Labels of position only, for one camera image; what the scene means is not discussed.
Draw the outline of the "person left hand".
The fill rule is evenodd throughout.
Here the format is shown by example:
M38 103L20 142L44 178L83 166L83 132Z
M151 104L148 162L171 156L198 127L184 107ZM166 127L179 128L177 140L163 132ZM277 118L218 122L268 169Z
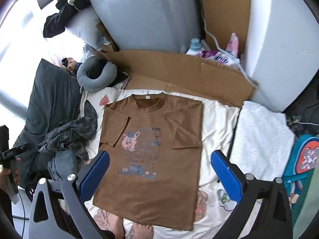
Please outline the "person left hand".
M0 188L2 191L8 193L9 191L9 185L7 182L7 177L11 174L11 169L10 168L4 168L3 166L1 166L1 184L0 184ZM15 169L15 177L14 177L14 182L16 184L20 184L20 171L18 168Z

